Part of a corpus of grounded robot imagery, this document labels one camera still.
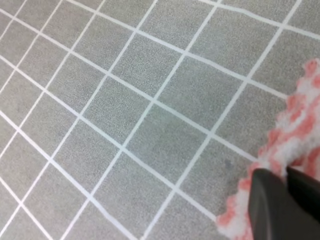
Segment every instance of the gray tile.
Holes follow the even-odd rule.
[[[0,196],[0,229],[2,230],[11,215],[14,213],[18,203],[2,184],[0,184]]]
[[[99,7],[102,0],[77,0],[77,2],[96,10]]]
[[[304,75],[302,65],[320,56],[320,41],[285,30],[262,62],[252,79],[279,92],[291,94],[298,78]]]
[[[247,85],[216,133],[257,156],[259,147],[267,142],[267,131],[275,127],[276,115],[284,109],[284,100]]]
[[[47,237],[22,209],[3,233],[1,240],[46,240]]]
[[[131,33],[130,30],[118,24],[96,16],[75,51],[108,70],[125,46]]]
[[[141,30],[185,49],[211,7],[196,0],[159,1],[145,20]]]
[[[79,121],[54,159],[91,192],[117,151],[112,143]]]
[[[180,53],[141,35],[135,35],[113,73],[143,92],[154,96]]]
[[[25,23],[40,30],[48,20],[59,0],[28,0],[17,15]]]
[[[0,110],[19,126],[40,93],[38,87],[15,72],[0,94]]]
[[[2,33],[5,31],[6,27],[8,26],[9,22],[10,22],[11,18],[2,14],[0,12],[0,36],[2,35]]]
[[[134,236],[141,237],[170,189],[122,154],[95,198]]]
[[[11,137],[13,136],[13,134],[15,133],[14,128],[7,123],[6,120],[4,120],[1,116],[0,116],[0,153],[4,150],[5,146],[7,145],[7,143],[9,142],[9,140],[11,139]]]
[[[136,27],[153,0],[106,0],[100,12]]]
[[[127,240],[91,203],[86,206],[66,240]]]
[[[22,199],[46,164],[46,159],[17,134],[0,161],[0,176]]]
[[[50,84],[49,91],[80,113],[104,75],[70,55]]]
[[[195,41],[191,52],[247,75],[276,30],[275,26],[242,13],[218,8]]]
[[[91,12],[70,2],[63,1],[43,32],[71,48],[91,16]]]
[[[147,240],[227,240],[221,236],[212,220],[199,212],[179,195],[153,227]]]
[[[289,25],[320,34],[319,8],[320,2],[317,0],[302,1],[290,19]]]
[[[13,68],[0,59],[0,89],[4,86],[13,70]]]
[[[159,100],[211,129],[241,81],[203,62],[186,57]]]
[[[226,211],[226,200],[237,192],[250,161],[211,140],[184,180],[181,190],[215,215]]]
[[[116,141],[123,143],[148,103],[142,96],[108,77],[84,116]]]
[[[205,134],[154,105],[127,148],[175,183],[204,139]]]
[[[51,155],[75,119],[71,112],[44,94],[22,126],[22,130]]]
[[[39,36],[19,69],[45,87],[66,54],[65,50]]]
[[[0,54],[17,65],[35,36],[35,32],[13,21],[0,41]]]
[[[296,0],[223,0],[222,3],[236,8],[245,9],[261,17],[282,23],[291,8],[294,6],[295,2]]]
[[[56,168],[49,165],[24,204],[53,239],[59,239],[86,200]]]
[[[15,15],[25,0],[1,0],[0,9]]]

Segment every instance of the floor tile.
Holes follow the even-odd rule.
[[[13,21],[0,41],[0,54],[12,64],[17,65],[35,36],[35,32]]]
[[[275,26],[242,13],[218,8],[195,41],[191,52],[247,75],[276,30]]]
[[[5,85],[13,70],[13,68],[0,59],[0,89]]]
[[[11,18],[2,14],[0,12],[0,36],[2,35],[2,33],[5,31],[6,27],[8,26],[9,22],[10,22]]]
[[[180,55],[168,47],[137,34],[112,73],[154,96]]]
[[[204,140],[205,134],[154,105],[127,148],[175,183]]]
[[[28,117],[22,130],[51,155],[76,120],[76,117],[44,94]]]
[[[295,2],[296,0],[223,0],[222,3],[236,8],[245,9],[261,17],[282,23],[291,8],[294,6]]]
[[[71,48],[91,16],[91,12],[70,2],[63,1],[43,32]]]
[[[6,225],[7,221],[14,213],[14,210],[18,206],[16,200],[11,196],[7,189],[0,183],[0,229]]]
[[[0,9],[15,15],[25,0],[1,0]]]
[[[185,49],[211,7],[196,0],[159,1],[145,20],[141,30]]]
[[[236,152],[211,140],[181,190],[215,215],[226,211],[227,197],[237,192],[240,178],[247,175],[251,162]]]
[[[52,165],[25,200],[25,206],[53,239],[59,239],[86,197]]]
[[[96,10],[99,7],[102,0],[77,0],[77,2]]]
[[[91,203],[86,206],[66,240],[127,240]]]
[[[125,46],[131,33],[130,30],[118,24],[96,16],[75,51],[108,70]]]
[[[66,54],[65,50],[39,36],[19,69],[45,87]]]
[[[59,0],[28,0],[17,18],[40,30],[48,20]]]
[[[227,240],[215,223],[194,206],[175,195],[153,227],[147,240]]]
[[[49,91],[80,113],[104,75],[93,66],[70,55],[50,84]]]
[[[117,152],[112,143],[79,121],[54,159],[91,192]]]
[[[240,84],[212,66],[185,57],[159,100],[210,130]]]
[[[122,154],[94,197],[139,238],[169,191],[164,183]]]
[[[267,131],[275,127],[276,115],[284,109],[283,99],[247,85],[216,133],[257,156],[259,147],[267,143]]]
[[[0,110],[19,126],[40,93],[38,87],[15,72],[0,94]]]
[[[107,0],[100,12],[125,24],[136,27],[150,8],[153,0]]]
[[[47,237],[22,209],[3,233],[1,240],[46,240]]]
[[[7,121],[4,120],[1,116],[0,116],[0,133],[1,133],[0,135],[0,153],[1,153],[6,147],[11,137],[15,133],[14,128],[9,123],[7,123]]]
[[[292,94],[304,75],[302,65],[320,56],[320,41],[285,30],[252,79],[279,92]]]
[[[84,116],[116,141],[123,143],[148,103],[142,96],[108,77]]]
[[[317,0],[301,1],[298,9],[289,21],[289,25],[320,34],[320,2]]]
[[[17,134],[0,161],[0,176],[22,199],[47,160]]]

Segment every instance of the tiled floor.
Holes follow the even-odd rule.
[[[0,0],[0,239],[225,240],[320,55],[316,0]]]

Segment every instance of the black object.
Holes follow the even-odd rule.
[[[248,212],[254,240],[320,240],[320,182],[293,168],[287,185],[266,169],[253,172]]]

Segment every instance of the white grout line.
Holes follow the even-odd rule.
[[[102,5],[104,4],[105,0],[102,1],[102,3],[99,5],[99,7],[97,8],[97,10],[94,12],[94,14],[98,14],[100,8],[102,7]],[[115,59],[115,61],[113,62],[113,64],[111,65],[111,67],[109,68],[108,72],[106,73],[106,75],[104,76],[104,78],[101,80],[100,84],[98,85],[98,87],[96,88],[96,90],[94,91],[94,93],[92,94],[91,98],[89,99],[89,101],[87,102],[87,104],[84,106],[84,108],[82,109],[80,115],[77,117],[76,121],[74,122],[74,124],[71,126],[71,128],[69,129],[69,131],[67,132],[67,134],[64,136],[63,140],[61,141],[60,145],[61,146],[64,141],[67,139],[67,137],[69,136],[69,134],[71,133],[71,131],[73,130],[73,128],[75,127],[75,125],[77,124],[77,122],[79,121],[80,118],[82,118],[84,112],[86,111],[86,109],[89,107],[89,105],[91,104],[91,102],[93,101],[93,99],[95,98],[95,96],[98,94],[99,90],[101,89],[103,83],[105,82],[105,80],[107,79],[107,77],[110,75],[109,73],[112,72],[112,70],[114,69],[114,67],[116,66],[116,64],[119,62],[120,58],[123,56],[123,54],[125,53],[125,51],[127,50],[129,44],[131,43],[131,41],[133,40],[133,38],[135,37],[138,29],[142,26],[142,24],[144,23],[144,21],[147,19],[148,15],[150,14],[150,12],[152,11],[152,9],[154,8],[154,6],[156,5],[156,3],[158,2],[158,0],[154,0],[153,3],[151,4],[151,6],[149,7],[149,9],[147,10],[147,12],[145,13],[145,15],[143,16],[143,18],[141,19],[141,21],[139,22],[139,24],[136,26],[136,28],[133,29],[133,32],[131,34],[131,36],[129,37],[129,39],[127,40],[126,44],[124,45],[124,47],[122,48],[121,52],[119,53],[119,55],[117,56],[117,58]],[[93,199],[94,194],[96,193],[96,191],[98,190],[99,186],[102,184],[102,182],[104,181],[104,179],[106,178],[106,176],[108,175],[108,173],[111,171],[112,167],[115,165],[115,163],[117,162],[117,160],[119,159],[121,153],[123,152],[123,148],[126,146],[126,144],[128,143],[128,141],[125,141],[123,143],[123,145],[119,148],[118,153],[115,155],[115,157],[113,158],[113,160],[111,161],[111,163],[109,164],[109,166],[107,167],[107,169],[104,171],[103,175],[101,176],[100,180],[98,181],[98,183],[95,185],[95,187],[93,188],[93,190],[90,193],[90,198]],[[73,218],[73,220],[71,221],[71,223],[69,224],[68,228],[66,229],[66,231],[64,232],[64,234],[62,235],[60,240],[64,240],[65,237],[68,235],[68,233],[70,232],[70,230],[72,229],[73,225],[75,224],[75,222],[77,221],[77,219],[80,217],[81,213],[83,212],[83,210],[86,208],[87,204],[89,203],[89,201],[86,201],[82,207],[80,208],[80,210],[77,212],[77,214],[75,215],[75,217]],[[112,222],[116,227],[119,226],[119,224]],[[119,229],[120,231],[122,230],[122,233],[125,234],[129,239],[136,239],[131,233],[129,234],[129,231],[123,231],[123,229]]]
[[[180,57],[180,59],[178,60],[178,62],[176,63],[176,65],[173,67],[172,71],[170,72],[169,76],[167,77],[167,79],[164,81],[163,85],[161,86],[161,88],[159,89],[159,91],[156,93],[156,95],[154,96],[154,99],[156,100],[161,92],[165,89],[167,83],[169,82],[169,80],[171,79],[171,77],[174,75],[174,73],[176,72],[176,70],[178,69],[179,65],[181,64],[181,62],[183,61],[183,59],[185,58],[185,56],[187,55],[187,53],[189,52],[189,50],[191,49],[191,47],[193,46],[193,44],[195,43],[195,41],[197,40],[198,36],[200,35],[200,33],[202,32],[202,30],[205,28],[205,26],[207,25],[208,21],[210,20],[210,18],[213,16],[213,14],[215,13],[215,11],[217,10],[219,4],[222,2],[222,0],[218,0],[217,1],[217,5],[215,5],[211,11],[209,12],[209,14],[207,15],[207,17],[204,19],[203,23],[201,24],[201,26],[199,27],[199,29],[197,30],[197,32],[195,33],[195,35],[193,36],[192,40],[190,41],[190,43],[188,44],[188,46],[185,49],[185,52],[182,54],[182,56]],[[188,171],[188,169],[193,167],[193,159],[190,161],[190,163],[188,164],[187,168],[184,170],[183,174],[180,176],[179,180],[177,181],[177,183],[175,184],[174,188],[172,189],[172,191],[170,192],[169,196],[165,199],[164,203],[161,205],[161,207],[159,208],[159,210],[157,211],[157,213],[155,214],[154,218],[152,219],[151,223],[148,225],[148,227],[146,228],[146,230],[144,231],[144,234],[141,238],[141,240],[145,240],[147,239],[147,237],[149,236],[150,232],[152,231],[152,229],[154,228],[154,226],[157,224],[159,218],[161,217],[161,215],[164,213],[165,209],[167,208],[167,206],[169,205],[170,201],[172,200],[172,198],[174,197],[175,193],[177,192],[177,189],[180,187],[181,183],[183,182],[183,180],[185,179],[185,177],[187,176],[186,171]]]
[[[210,1],[210,0],[198,0],[198,1],[202,2],[202,3],[205,3],[205,4],[212,5],[212,6],[216,5],[215,2]],[[255,14],[255,13],[253,13],[251,11],[248,11],[248,10],[246,10],[244,8],[234,7],[234,6],[230,6],[230,5],[226,5],[226,4],[220,4],[219,8],[220,9],[229,10],[229,11],[232,11],[232,12],[237,12],[237,13],[240,13],[240,14],[244,14],[244,15],[250,17],[250,18],[256,19],[256,20],[258,20],[260,22],[264,22],[264,23],[269,24],[269,25],[276,26],[278,28],[281,27],[281,23],[280,22],[265,18],[263,16],[259,16],[259,15]]]
[[[13,16],[12,21],[14,19],[17,19],[16,16],[18,15],[19,11],[22,9],[23,5],[26,3],[26,1],[23,2],[22,6],[20,7],[20,9],[18,10],[18,12]],[[56,5],[56,7],[54,8],[54,10],[52,11],[52,13],[50,14],[50,16],[48,17],[48,19],[46,20],[46,22],[43,24],[41,30],[39,31],[39,33],[42,33],[42,31],[45,29],[45,27],[47,26],[47,24],[49,23],[49,21],[51,20],[52,16],[55,14],[55,12],[57,11],[57,9],[59,8],[59,6],[61,5],[63,0],[60,0],[58,2],[58,4]],[[13,71],[11,73],[11,75],[9,76],[9,78],[7,79],[7,81],[5,82],[5,84],[3,85],[3,87],[0,90],[0,93],[3,91],[3,89],[5,88],[5,86],[8,84],[8,82],[10,81],[10,79],[12,78],[13,74],[15,73],[16,69],[19,67],[19,65],[22,63],[22,61],[25,59],[25,57],[27,56],[28,52],[30,51],[30,49],[32,48],[32,46],[35,44],[37,38],[39,37],[39,33],[35,36],[35,38],[32,40],[30,46],[28,47],[28,49],[26,50],[26,52],[24,53],[24,55],[22,56],[22,58],[20,59],[20,61],[18,62],[18,64],[16,66],[13,67]],[[21,122],[19,128],[21,128],[21,126],[25,123],[25,121],[27,120],[28,116],[30,115],[32,109],[28,112],[28,114],[25,116],[25,118],[23,119],[23,121]],[[18,131],[16,130],[14,135],[12,136],[12,138],[10,139],[10,141],[8,142],[8,144],[5,146],[4,151],[1,153],[0,155],[0,159],[3,156],[5,150],[7,150],[7,148],[9,147],[9,145],[12,143],[14,137],[17,135]],[[17,209],[13,212],[12,216],[10,217],[10,219],[8,220],[8,222],[6,223],[6,225],[3,227],[2,231],[0,232],[0,237],[2,236],[2,234],[6,231],[7,227],[10,225],[11,221],[14,219],[15,215],[17,214],[17,212],[19,211],[19,208],[23,208],[25,209],[23,202],[25,201],[25,199],[28,197],[29,193],[31,192],[31,190],[33,189],[33,187],[36,185],[36,183],[38,182],[40,177],[37,177],[35,179],[35,181],[33,182],[33,184],[31,185],[30,189],[27,191],[27,193],[24,195],[22,201],[19,203],[19,206],[17,207]],[[39,229],[44,233],[44,235],[47,236],[47,238],[52,239],[51,236],[47,233],[46,230],[44,230],[44,228],[41,226],[41,224],[38,223],[38,221],[34,218],[34,216],[32,214],[30,214],[30,212],[28,213],[28,211],[26,211],[27,214],[31,217],[31,219],[35,222],[35,224],[39,227]]]
[[[22,208],[26,214],[33,220],[34,224],[43,232],[43,234],[49,239],[53,240],[53,238],[50,236],[50,234],[44,229],[44,227],[41,225],[41,223],[35,218],[35,216],[27,209],[27,207],[24,205],[22,201],[17,197],[17,195],[12,191],[12,189],[7,185],[7,183],[0,177],[0,183],[5,187],[5,189],[11,194],[11,196],[16,200],[18,203],[18,207],[14,210],[13,214],[10,216],[9,220],[6,222],[5,226],[3,227],[2,231],[0,232],[0,235],[6,231],[9,224],[14,219],[15,215],[18,213],[19,209]]]
[[[85,10],[89,10],[90,12],[94,12],[94,11],[95,11],[94,9],[91,9],[91,8],[85,6],[85,5],[83,5],[83,4],[81,4],[81,3],[77,2],[77,1],[74,1],[74,0],[66,0],[66,1],[68,1],[68,2],[70,2],[70,3],[72,3],[72,4],[75,4],[75,5],[77,5],[78,7],[81,7],[81,8],[83,8],[83,9],[85,9]],[[6,14],[7,16],[13,18],[13,16],[10,15],[9,13],[7,13],[7,12],[5,12],[5,11],[3,11],[3,13]],[[118,20],[116,20],[116,19],[114,19],[114,18],[112,18],[112,17],[110,17],[110,16],[108,16],[108,15],[105,15],[105,14],[100,13],[100,12],[99,12],[97,15],[99,15],[99,16],[105,18],[105,19],[108,19],[108,20],[110,20],[111,22],[113,22],[113,23],[115,23],[115,24],[118,24],[118,25],[120,25],[120,26],[122,26],[122,27],[124,27],[124,28],[127,28],[127,29],[129,29],[129,30],[134,30],[134,28],[133,28],[132,26],[129,26],[129,25],[123,23],[123,22],[120,22],[120,21],[118,21]],[[42,36],[43,38],[47,39],[48,41],[50,41],[50,42],[58,45],[59,47],[61,47],[61,48],[64,49],[65,51],[67,51],[67,52],[70,51],[70,48],[64,46],[64,45],[61,44],[60,42],[58,42],[58,41],[54,40],[53,38],[51,38],[50,36],[47,36],[47,35],[45,35],[44,33],[38,31],[38,30],[35,29],[34,27],[32,27],[32,26],[28,25],[27,23],[23,22],[22,20],[20,20],[20,19],[15,19],[15,20],[16,20],[17,22],[19,22],[20,24],[24,25],[26,28],[29,28],[29,29],[31,29],[32,31],[38,33],[40,36]],[[150,34],[148,34],[148,33],[143,32],[143,31],[141,31],[141,30],[138,30],[137,33],[140,34],[140,35],[142,35],[142,36],[144,36],[144,37],[146,37],[146,38],[148,38],[148,39],[150,39],[150,40],[152,40],[152,41],[154,41],[154,42],[156,42],[156,43],[159,43],[159,44],[161,44],[161,45],[163,45],[163,46],[166,46],[166,47],[168,47],[168,48],[170,48],[170,49],[172,49],[172,50],[174,50],[174,51],[176,51],[176,52],[178,52],[178,53],[183,54],[183,53],[185,52],[185,50],[183,50],[183,49],[181,49],[181,48],[179,48],[179,47],[176,47],[176,46],[174,46],[174,45],[172,45],[172,44],[170,44],[170,43],[167,43],[167,42],[165,42],[165,41],[163,41],[163,40],[161,40],[161,39],[159,39],[159,38],[156,38],[156,37],[154,37],[154,36],[152,36],[152,35],[150,35]],[[98,65],[95,64],[94,62],[88,60],[87,58],[81,56],[79,53],[74,52],[73,50],[71,50],[70,52],[71,52],[72,55],[74,55],[74,56],[76,56],[77,58],[81,59],[81,60],[84,61],[85,63],[91,65],[92,67],[96,68],[97,70],[101,71],[102,73],[107,74],[107,72],[108,72],[107,70],[103,69],[102,67],[98,66]],[[281,92],[278,92],[278,91],[276,91],[276,90],[274,90],[274,89],[272,89],[272,88],[270,88],[270,87],[268,87],[268,86],[266,86],[266,85],[264,85],[264,84],[262,84],[262,83],[259,83],[259,82],[254,81],[254,80],[252,80],[252,79],[248,79],[248,78],[246,78],[245,76],[240,75],[240,74],[238,74],[238,73],[236,73],[236,72],[233,72],[233,71],[231,71],[231,70],[229,70],[229,69],[227,69],[227,68],[225,68],[225,67],[223,67],[223,66],[221,66],[221,65],[219,65],[219,64],[217,64],[217,63],[215,63],[215,62],[212,62],[212,61],[210,61],[210,60],[208,60],[208,59],[206,59],[206,58],[203,58],[203,57],[201,57],[201,56],[195,55],[195,54],[190,53],[190,52],[187,52],[186,55],[187,55],[188,57],[191,57],[191,58],[193,58],[193,59],[196,59],[196,60],[198,60],[198,61],[201,61],[201,62],[203,62],[203,63],[205,63],[205,64],[208,64],[208,65],[210,65],[210,66],[212,66],[212,67],[214,67],[214,68],[216,68],[216,69],[218,69],[218,70],[220,70],[220,71],[222,71],[222,72],[224,72],[224,73],[226,73],[226,74],[229,74],[229,75],[231,75],[231,76],[233,76],[233,77],[235,77],[235,78],[237,78],[237,79],[240,79],[240,80],[242,80],[242,81],[246,81],[246,82],[248,82],[249,84],[251,84],[251,85],[253,85],[253,86],[256,86],[256,87],[258,87],[258,88],[260,88],[260,89],[262,89],[262,90],[264,90],[264,91],[266,91],[266,92],[268,92],[268,93],[271,93],[271,94],[273,94],[273,95],[275,95],[275,96],[277,96],[277,97],[279,97],[279,98],[285,99],[285,98],[287,97],[285,94],[283,94],[283,93],[281,93]]]
[[[25,59],[25,57],[27,56],[27,54],[29,53],[29,51],[31,50],[31,48],[33,47],[33,45],[35,44],[36,40],[38,39],[40,33],[42,33],[42,31],[45,29],[45,27],[47,26],[47,24],[49,23],[50,19],[52,18],[52,16],[55,14],[55,12],[57,11],[58,7],[61,5],[63,0],[60,0],[59,3],[55,6],[54,10],[52,11],[52,13],[50,14],[50,16],[48,17],[48,19],[46,20],[46,22],[44,23],[44,25],[42,26],[42,28],[40,29],[40,31],[37,31],[37,35],[34,37],[34,39],[32,40],[30,46],[28,47],[28,49],[25,51],[24,55],[22,56],[22,58],[20,59],[20,61],[18,62],[18,64],[16,65],[16,67],[18,68],[20,66],[20,64],[23,62],[23,60]],[[9,78],[6,80],[6,82],[4,83],[4,85],[2,86],[2,88],[0,89],[0,94],[1,92],[4,90],[4,88],[6,87],[6,85],[8,84],[8,82],[10,81],[10,79],[12,78],[12,76],[14,75],[16,70],[13,70],[13,72],[10,74]]]
[[[13,16],[14,18],[20,13],[21,9],[24,7],[24,5],[26,4],[27,0],[24,0],[23,3],[21,4],[21,6],[19,7],[18,11],[16,11],[15,15]],[[8,23],[8,25],[5,27],[3,33],[1,34],[0,36],[0,41],[1,39],[3,38],[3,36],[6,34],[7,30],[9,29],[10,25],[12,24],[12,22],[14,21],[14,19],[11,17],[11,16],[8,16],[11,18],[10,22]]]
[[[41,170],[39,175],[37,176],[37,180],[40,179],[41,175],[45,171],[45,168],[52,164],[68,181],[70,181],[84,196],[87,197],[98,209],[101,209],[101,205],[90,195],[89,192],[87,192],[68,172],[66,172],[58,163],[56,163],[45,151],[43,151],[24,131],[22,131],[17,125],[15,125],[14,122],[12,122],[2,111],[0,111],[0,116],[3,117],[18,133],[30,144],[32,145],[42,156],[44,156],[48,164]],[[125,228],[114,218],[110,217],[110,214],[106,214],[106,210],[102,211],[102,214],[111,222],[113,223],[122,233],[124,233],[125,236],[127,236],[129,239],[136,239],[131,233],[128,232],[128,230],[125,230]]]
[[[232,77],[234,77],[236,79],[239,79],[239,80],[241,80],[241,81],[243,81],[243,82],[245,82],[247,84],[251,84],[251,85],[253,85],[253,86],[255,86],[255,87],[259,88],[259,89],[262,89],[262,90],[266,91],[267,93],[270,93],[272,95],[277,96],[278,98],[281,98],[281,99],[286,99],[287,98],[286,94],[284,94],[282,92],[279,92],[279,91],[277,91],[277,90],[275,90],[275,89],[273,89],[273,88],[271,88],[271,87],[269,87],[267,85],[264,85],[264,84],[262,84],[260,82],[254,81],[254,80],[252,80],[252,79],[250,79],[250,78],[248,78],[246,76],[240,75],[239,73],[231,71],[231,70],[229,70],[229,69],[227,69],[227,68],[225,68],[225,67],[223,67],[223,66],[221,66],[221,65],[219,65],[219,64],[217,64],[217,63],[215,63],[215,62],[213,62],[213,61],[211,61],[209,59],[206,59],[204,57],[195,55],[195,54],[190,53],[190,52],[187,53],[187,56],[191,57],[191,58],[193,58],[195,60],[198,60],[198,61],[200,61],[200,62],[202,62],[204,64],[208,64],[208,65],[214,67],[215,69],[218,69],[219,71],[221,71],[221,72],[223,72],[225,74],[228,74],[228,75],[230,75],[230,76],[232,76]]]
[[[257,60],[257,62],[255,63],[255,65],[252,67],[251,71],[249,72],[249,74],[247,75],[247,79],[251,79],[252,76],[255,74],[255,72],[257,71],[257,69],[260,67],[260,65],[262,64],[262,62],[265,60],[265,58],[267,57],[268,53],[270,52],[270,50],[272,49],[272,47],[275,45],[276,41],[278,40],[278,38],[280,37],[281,33],[283,32],[285,26],[288,24],[290,18],[293,16],[293,14],[295,13],[295,11],[298,9],[300,3],[302,0],[297,0],[295,2],[295,4],[293,5],[292,9],[290,10],[290,12],[288,13],[288,15],[285,17],[285,19],[283,20],[283,23],[281,24],[281,27],[276,31],[276,33],[274,34],[274,36],[272,37],[272,39],[270,40],[270,42],[268,43],[268,45],[266,46],[266,48],[264,49],[263,53],[261,54],[261,56],[259,57],[259,59]],[[227,107],[224,109],[223,113],[221,114],[221,116],[219,117],[217,123],[215,124],[215,126],[212,129],[212,133],[214,134],[216,132],[216,130],[218,129],[218,127],[220,126],[220,124],[224,121],[224,119],[226,118],[226,116],[228,115],[229,111],[231,110],[231,108],[236,104],[237,99],[240,97],[241,93],[244,91],[244,89],[246,88],[248,81],[244,81],[240,87],[238,88],[237,92],[233,95],[231,101],[229,102],[229,104],[227,105]]]

